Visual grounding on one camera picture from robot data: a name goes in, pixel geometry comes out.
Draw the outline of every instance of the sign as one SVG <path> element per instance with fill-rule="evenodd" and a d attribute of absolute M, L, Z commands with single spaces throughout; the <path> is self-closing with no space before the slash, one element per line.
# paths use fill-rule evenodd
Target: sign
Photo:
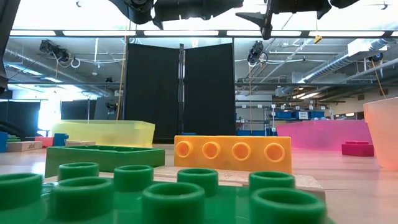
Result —
<path fill-rule="evenodd" d="M 299 118 L 299 119 L 308 119 L 308 112 L 306 112 L 306 111 L 299 111 L 299 112 L 298 112 L 298 118 Z"/>

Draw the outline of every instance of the ventilation duct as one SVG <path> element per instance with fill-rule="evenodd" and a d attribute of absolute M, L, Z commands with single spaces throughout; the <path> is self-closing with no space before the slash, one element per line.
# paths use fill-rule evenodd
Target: ventilation duct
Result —
<path fill-rule="evenodd" d="M 394 39 L 356 39 L 348 45 L 348 50 L 340 53 L 329 61 L 319 65 L 313 70 L 303 75 L 303 78 L 298 83 L 312 83 L 313 81 L 329 75 L 357 60 L 362 60 L 367 57 L 372 57 L 378 54 L 383 47 L 393 42 Z M 288 95 L 295 87 L 285 87 L 277 92 L 279 95 Z"/>
<path fill-rule="evenodd" d="M 71 79 L 71 80 L 73 80 L 73 81 L 84 82 L 82 79 L 78 78 L 76 75 L 73 75 L 73 74 L 71 74 L 71 73 L 67 73 L 67 72 L 61 71 L 61 70 L 59 70 L 59 69 L 58 69 L 58 71 L 56 71 L 55 68 L 53 68 L 53 67 L 51 67 L 51 66 L 48 66 L 48 65 L 46 65 L 46 64 L 44 64 L 44 63 L 42 63 L 42 62 L 40 62 L 40 61 L 38 61 L 38 60 L 34 60 L 32 57 L 29 57 L 29 56 L 26 55 L 26 54 L 23 55 L 23 54 L 20 54 L 19 52 L 15 52 L 15 51 L 13 51 L 13 50 L 6 49 L 6 53 L 4 54 L 4 59 L 5 59 L 6 61 L 12 61 L 12 60 L 10 60 L 10 59 L 11 59 L 11 58 L 10 58 L 10 55 L 11 55 L 11 56 L 14 56 L 14 57 L 17 57 L 17 58 L 21 58 L 21 59 L 23 59 L 24 61 L 31 63 L 32 65 L 30 66 L 30 68 L 32 68 L 33 70 L 34 70 L 34 67 L 37 67 L 37 68 L 41 68 L 41 69 L 47 70 L 47 71 L 50 72 L 50 73 L 56 73 L 56 72 L 57 72 L 58 75 L 64 76 L 64 77 L 69 78 L 69 79 Z M 102 89 L 100 89 L 100 88 L 98 88 L 98 87 L 95 87 L 95 86 L 91 87 L 91 89 L 92 89 L 93 91 L 102 93 L 102 94 L 104 94 L 105 96 L 108 96 L 108 95 L 112 95 L 112 94 L 113 94 L 112 91 L 102 90 Z"/>

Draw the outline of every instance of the lego stud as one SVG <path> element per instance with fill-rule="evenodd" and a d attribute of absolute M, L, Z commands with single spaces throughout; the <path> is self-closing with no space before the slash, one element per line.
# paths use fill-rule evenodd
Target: lego stud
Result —
<path fill-rule="evenodd" d="M 177 182 L 197 184 L 205 189 L 206 197 L 212 197 L 217 194 L 218 173 L 204 168 L 184 169 L 177 173 Z"/>
<path fill-rule="evenodd" d="M 248 144 L 239 142 L 232 147 L 232 156 L 238 161 L 249 159 L 251 148 Z"/>
<path fill-rule="evenodd" d="M 50 217 L 77 222 L 105 215 L 113 210 L 113 183 L 100 177 L 63 180 L 50 193 Z"/>
<path fill-rule="evenodd" d="M 192 149 L 193 147 L 190 142 L 182 141 L 175 146 L 175 153 L 181 158 L 186 158 L 191 154 Z"/>
<path fill-rule="evenodd" d="M 142 192 L 142 223 L 203 224 L 205 191 L 196 184 L 163 183 Z"/>
<path fill-rule="evenodd" d="M 0 175 L 0 210 L 26 206 L 40 200 L 42 176 L 39 174 Z"/>
<path fill-rule="evenodd" d="M 251 223 L 327 223 L 325 203 L 295 189 L 261 189 L 250 196 Z"/>
<path fill-rule="evenodd" d="M 254 192 L 258 189 L 270 187 L 294 188 L 294 176 L 284 172 L 259 171 L 249 175 L 249 191 Z"/>
<path fill-rule="evenodd" d="M 114 188 L 117 192 L 138 192 L 152 185 L 154 168 L 144 165 L 122 166 L 114 170 Z"/>
<path fill-rule="evenodd" d="M 100 167 L 95 162 L 74 162 L 58 167 L 58 180 L 66 180 L 76 177 L 97 177 Z"/>
<path fill-rule="evenodd" d="M 285 159 L 285 149 L 280 144 L 272 143 L 265 148 L 264 155 L 270 162 L 280 162 Z"/>
<path fill-rule="evenodd" d="M 208 142 L 203 145 L 201 151 L 207 159 L 215 159 L 220 154 L 220 145 L 215 142 Z"/>

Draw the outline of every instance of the ceiling light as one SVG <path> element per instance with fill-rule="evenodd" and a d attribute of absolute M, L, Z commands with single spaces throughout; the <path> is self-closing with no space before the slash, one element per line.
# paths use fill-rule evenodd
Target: ceiling light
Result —
<path fill-rule="evenodd" d="M 297 98 L 300 98 L 300 97 L 302 97 L 303 95 L 305 95 L 305 93 L 299 94 L 299 95 L 297 95 L 296 97 L 297 97 Z"/>
<path fill-rule="evenodd" d="M 147 30 L 144 31 L 147 36 L 201 36 L 218 35 L 216 30 Z"/>
<path fill-rule="evenodd" d="M 230 30 L 226 32 L 226 35 L 261 37 L 261 32 L 259 30 Z"/>
<path fill-rule="evenodd" d="M 57 82 L 57 83 L 62 82 L 61 80 L 57 80 L 56 78 L 52 78 L 52 77 L 45 77 L 44 79 L 50 80 L 51 82 Z"/>
<path fill-rule="evenodd" d="M 10 36 L 19 36 L 19 35 L 55 36 L 56 34 L 52 30 L 12 30 L 10 32 Z"/>
<path fill-rule="evenodd" d="M 135 35 L 136 31 L 133 30 L 70 30 L 62 31 L 66 36 L 125 36 Z"/>
<path fill-rule="evenodd" d="M 311 31 L 309 36 L 315 37 L 380 37 L 384 31 Z"/>
<path fill-rule="evenodd" d="M 311 97 L 313 97 L 313 96 L 315 96 L 315 95 L 318 95 L 318 94 L 319 94 L 319 93 L 310 93 L 310 94 L 308 94 L 307 96 L 301 97 L 300 99 L 304 100 L 304 99 L 311 98 Z"/>
<path fill-rule="evenodd" d="M 298 37 L 300 35 L 301 35 L 301 31 L 289 31 L 289 30 L 273 30 L 273 31 L 271 31 L 271 36 Z"/>

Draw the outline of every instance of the wooden board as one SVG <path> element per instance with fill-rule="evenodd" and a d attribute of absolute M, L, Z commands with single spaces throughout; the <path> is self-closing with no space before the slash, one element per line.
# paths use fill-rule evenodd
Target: wooden board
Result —
<path fill-rule="evenodd" d="M 113 178 L 113 173 L 109 173 L 109 172 L 100 172 L 99 173 L 100 177 L 106 177 L 106 178 Z M 49 183 L 49 182 L 56 182 L 58 180 L 58 177 L 47 177 L 44 179 L 44 183 Z M 154 181 L 163 181 L 163 182 L 176 182 L 177 178 L 176 177 L 162 177 L 162 176 L 154 176 Z M 225 181 L 219 181 L 218 182 L 219 185 L 222 186 L 237 186 L 237 187 L 241 187 L 242 184 L 239 183 L 235 183 L 235 182 L 225 182 Z"/>
<path fill-rule="evenodd" d="M 155 176 L 157 177 L 173 177 L 177 178 L 177 172 L 181 169 L 187 169 L 189 167 L 174 167 L 174 166 L 161 166 L 155 168 Z M 218 179 L 220 182 L 231 182 L 238 183 L 243 186 L 249 185 L 249 174 L 246 171 L 235 171 L 235 170 L 217 170 Z M 322 200 L 326 200 L 325 190 L 322 186 L 309 175 L 294 175 L 296 188 L 315 194 Z"/>
<path fill-rule="evenodd" d="M 94 141 L 67 141 L 66 146 L 94 146 Z"/>
<path fill-rule="evenodd" d="M 43 142 L 41 141 L 24 141 L 24 142 L 9 142 L 7 143 L 7 152 L 24 152 L 34 149 L 42 149 Z"/>

